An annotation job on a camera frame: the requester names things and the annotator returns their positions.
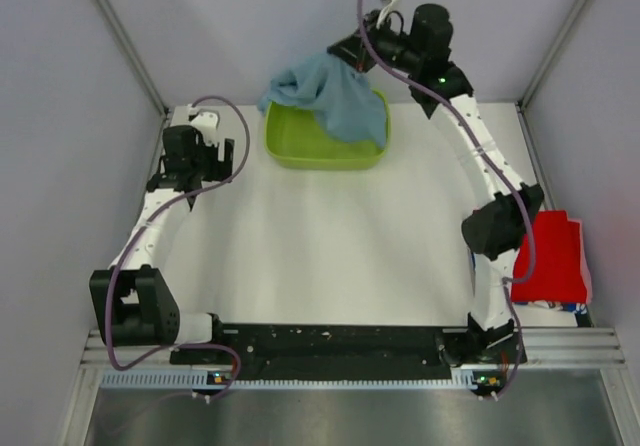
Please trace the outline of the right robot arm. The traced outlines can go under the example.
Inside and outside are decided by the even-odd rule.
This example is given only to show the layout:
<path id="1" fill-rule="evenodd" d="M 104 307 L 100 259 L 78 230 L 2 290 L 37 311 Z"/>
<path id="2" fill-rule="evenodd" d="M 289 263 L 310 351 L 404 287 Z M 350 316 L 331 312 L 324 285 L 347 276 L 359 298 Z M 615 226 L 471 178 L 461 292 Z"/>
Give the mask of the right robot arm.
<path id="1" fill-rule="evenodd" d="M 473 301 L 465 333 L 444 337 L 440 345 L 443 359 L 460 366 L 502 356 L 506 343 L 521 336 L 510 290 L 519 281 L 518 252 L 533 241 L 544 192 L 527 184 L 497 146 L 469 79 L 450 58 L 452 37 L 447 9 L 423 4 L 408 32 L 393 30 L 386 11 L 359 14 L 357 30 L 327 51 L 359 72 L 380 66 L 407 84 L 471 184 L 474 205 L 461 234 L 473 259 Z"/>

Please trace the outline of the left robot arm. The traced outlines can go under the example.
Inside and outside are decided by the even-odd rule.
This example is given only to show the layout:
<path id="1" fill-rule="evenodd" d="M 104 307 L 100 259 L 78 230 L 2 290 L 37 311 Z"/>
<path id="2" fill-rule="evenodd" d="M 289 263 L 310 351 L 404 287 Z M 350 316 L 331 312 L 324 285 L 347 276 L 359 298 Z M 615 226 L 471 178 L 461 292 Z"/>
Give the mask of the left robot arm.
<path id="1" fill-rule="evenodd" d="M 143 207 L 127 244 L 112 265 L 89 280 L 101 337 L 114 347 L 192 343 L 205 362 L 226 353 L 212 313 L 182 312 L 162 269 L 182 223 L 193 210 L 194 191 L 233 172 L 234 141 L 220 142 L 215 126 L 171 126 L 162 134 L 163 154 L 146 184 Z"/>

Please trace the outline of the light blue t shirt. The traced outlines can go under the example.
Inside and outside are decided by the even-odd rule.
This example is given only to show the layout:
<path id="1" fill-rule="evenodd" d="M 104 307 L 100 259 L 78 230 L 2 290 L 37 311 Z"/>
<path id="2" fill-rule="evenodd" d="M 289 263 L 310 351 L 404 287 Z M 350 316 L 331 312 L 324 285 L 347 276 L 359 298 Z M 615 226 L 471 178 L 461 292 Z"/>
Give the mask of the light blue t shirt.
<path id="1" fill-rule="evenodd" d="M 329 53 L 314 54 L 276 74 L 258 110 L 266 113 L 272 103 L 311 112 L 336 140 L 371 141 L 380 149 L 386 147 L 384 101 L 364 74 Z"/>

